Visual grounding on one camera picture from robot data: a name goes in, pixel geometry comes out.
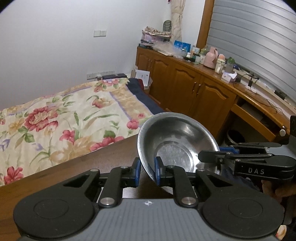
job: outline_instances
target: wooden cabinet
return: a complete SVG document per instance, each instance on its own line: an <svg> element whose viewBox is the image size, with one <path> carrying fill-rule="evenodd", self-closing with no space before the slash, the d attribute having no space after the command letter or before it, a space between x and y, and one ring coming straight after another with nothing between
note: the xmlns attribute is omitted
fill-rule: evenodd
<svg viewBox="0 0 296 241"><path fill-rule="evenodd" d="M200 122L214 137L217 137L234 104L235 97L235 93L203 76L201 87L190 108L189 116Z"/></svg>
<svg viewBox="0 0 296 241"><path fill-rule="evenodd" d="M170 83L167 86L167 110L188 115L192 101L200 85L200 79L201 75L199 73L183 65L174 64L171 71Z"/></svg>
<svg viewBox="0 0 296 241"><path fill-rule="evenodd" d="M149 94L163 109L166 109L167 87L170 83L170 60L161 55L153 56L150 76L153 82Z"/></svg>
<svg viewBox="0 0 296 241"><path fill-rule="evenodd" d="M148 53L145 52L139 52L137 54L137 59L136 59L136 65L138 66L139 70L145 70L145 71L149 71L149 68L151 66L151 60L150 60L150 56Z"/></svg>

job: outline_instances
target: floral bedspread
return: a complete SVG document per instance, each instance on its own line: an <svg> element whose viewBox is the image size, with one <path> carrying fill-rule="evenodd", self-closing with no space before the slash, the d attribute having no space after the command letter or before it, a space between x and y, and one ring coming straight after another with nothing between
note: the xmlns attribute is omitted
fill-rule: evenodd
<svg viewBox="0 0 296 241"><path fill-rule="evenodd" d="M2 110L0 186L137 134L152 113L127 82L89 82Z"/></svg>

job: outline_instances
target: cabinet handle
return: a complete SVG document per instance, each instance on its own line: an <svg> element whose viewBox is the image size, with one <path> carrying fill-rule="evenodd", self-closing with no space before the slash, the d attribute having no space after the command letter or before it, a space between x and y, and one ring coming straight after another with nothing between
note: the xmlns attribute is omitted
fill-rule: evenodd
<svg viewBox="0 0 296 241"><path fill-rule="evenodd" d="M196 86L196 82L194 82L194 85L193 85L193 87L192 87L192 92L194 92L194 88L195 88L195 86Z"/></svg>
<svg viewBox="0 0 296 241"><path fill-rule="evenodd" d="M148 60L148 69L147 69L148 71L150 71L150 68L151 68L150 61L151 61L151 60Z"/></svg>
<svg viewBox="0 0 296 241"><path fill-rule="evenodd" d="M201 86L201 84L199 84L198 86L199 86L199 87L198 87L198 90L196 91L196 96L198 95L198 92L199 92L199 90L200 90L200 86Z"/></svg>
<svg viewBox="0 0 296 241"><path fill-rule="evenodd" d="M150 71L151 65L152 65L152 60L150 59L149 62L150 62L150 64L149 64L149 71Z"/></svg>

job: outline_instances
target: pink thermos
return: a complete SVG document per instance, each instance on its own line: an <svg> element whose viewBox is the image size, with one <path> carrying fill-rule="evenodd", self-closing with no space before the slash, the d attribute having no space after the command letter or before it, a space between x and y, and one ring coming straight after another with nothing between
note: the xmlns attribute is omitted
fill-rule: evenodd
<svg viewBox="0 0 296 241"><path fill-rule="evenodd" d="M204 66L214 69L218 59L218 51L216 48L211 47L210 51L205 56Z"/></svg>

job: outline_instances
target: cable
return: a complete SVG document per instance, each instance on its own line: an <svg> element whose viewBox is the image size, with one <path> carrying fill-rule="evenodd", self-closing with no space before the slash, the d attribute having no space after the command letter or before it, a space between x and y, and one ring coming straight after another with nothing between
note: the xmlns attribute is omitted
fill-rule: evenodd
<svg viewBox="0 0 296 241"><path fill-rule="evenodd" d="M244 74L244 75L242 75L241 78L240 78L240 80L241 80L245 75L247 75L247 76L249 77L249 81L250 81L250 75L249 75L249 74Z"/></svg>
<svg viewBox="0 0 296 241"><path fill-rule="evenodd" d="M246 95L248 95L248 96L254 98L253 96L251 96L250 94L248 94L248 93L246 93L246 92L244 92L244 91L241 91L241 92L243 92L244 94L246 94ZM261 98L265 99L265 100L269 103L269 105L267 105L267 104L265 104L265 103L263 103L263 102L260 102L260 101L256 100L258 103L260 103L260 104L262 104L262 105L265 105L265 106L267 106L267 107L272 107L272 108L274 108L277 114L280 114L280 112L277 111L277 109L280 109L281 112L283 113L283 115L285 115L284 112L283 112L283 110L282 110L281 108L274 106L274 105L273 105L272 103L270 103L270 101L269 101L268 99L266 99L265 97L263 97L263 96L261 96L261 95L259 95L259 96L260 96Z"/></svg>

